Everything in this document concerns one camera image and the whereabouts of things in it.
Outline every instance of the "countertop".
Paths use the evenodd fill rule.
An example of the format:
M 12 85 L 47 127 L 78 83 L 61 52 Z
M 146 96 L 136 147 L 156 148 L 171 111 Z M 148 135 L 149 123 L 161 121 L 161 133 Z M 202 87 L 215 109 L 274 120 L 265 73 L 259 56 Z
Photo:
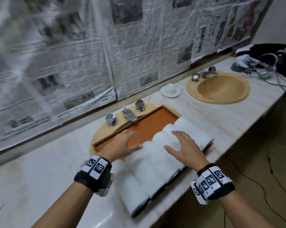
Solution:
M 233 61 L 230 57 L 215 66 L 217 70 L 231 71 Z M 250 83 L 251 91 L 240 103 L 214 105 L 193 99 L 185 90 L 190 77 L 175 83 L 181 89 L 177 98 L 164 97 L 157 91 L 143 100 L 174 108 L 213 137 L 214 144 L 206 156 L 215 162 L 284 94 L 278 86 L 241 75 Z M 274 77 L 269 81 L 277 83 Z M 30 227 L 40 218 L 73 182 L 79 166 L 89 158 L 91 138 L 104 122 L 104 118 L 95 120 L 0 166 L 0 202 L 4 203 L 0 228 Z M 190 181 L 196 177 L 193 170 L 184 172 L 136 219 L 130 218 L 114 189 L 104 198 L 94 195 L 78 227 L 150 227 L 188 190 Z

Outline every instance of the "white cup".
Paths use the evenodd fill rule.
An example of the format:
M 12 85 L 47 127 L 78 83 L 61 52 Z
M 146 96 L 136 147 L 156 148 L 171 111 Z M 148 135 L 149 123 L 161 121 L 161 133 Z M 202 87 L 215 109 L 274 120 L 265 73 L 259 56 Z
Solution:
M 169 95 L 175 94 L 176 93 L 176 85 L 175 84 L 167 84 L 167 86 L 165 87 L 165 92 Z

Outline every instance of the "sink basin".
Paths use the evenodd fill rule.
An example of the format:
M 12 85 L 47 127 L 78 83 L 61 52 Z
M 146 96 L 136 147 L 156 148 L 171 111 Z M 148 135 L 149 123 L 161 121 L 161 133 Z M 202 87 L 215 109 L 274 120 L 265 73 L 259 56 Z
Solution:
M 236 74 L 223 70 L 216 71 L 217 77 L 207 76 L 198 82 L 191 79 L 186 91 L 194 99 L 212 104 L 232 104 L 243 101 L 250 92 L 248 81 Z

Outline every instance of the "right hand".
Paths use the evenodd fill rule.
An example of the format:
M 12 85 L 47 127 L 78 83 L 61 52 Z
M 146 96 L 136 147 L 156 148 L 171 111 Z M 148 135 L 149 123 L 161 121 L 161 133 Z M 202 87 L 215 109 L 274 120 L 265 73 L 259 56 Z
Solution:
M 181 150 L 176 151 L 170 146 L 164 146 L 164 149 L 174 156 L 178 161 L 184 165 L 194 169 L 198 172 L 200 169 L 209 164 L 200 148 L 197 146 L 195 141 L 183 131 L 172 131 L 181 143 Z

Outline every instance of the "wall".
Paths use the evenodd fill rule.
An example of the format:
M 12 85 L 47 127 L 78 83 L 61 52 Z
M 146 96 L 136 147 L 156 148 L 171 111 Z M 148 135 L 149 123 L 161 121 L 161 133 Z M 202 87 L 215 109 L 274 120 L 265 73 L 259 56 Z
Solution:
M 286 44 L 286 0 L 273 1 L 253 39 L 253 43 Z

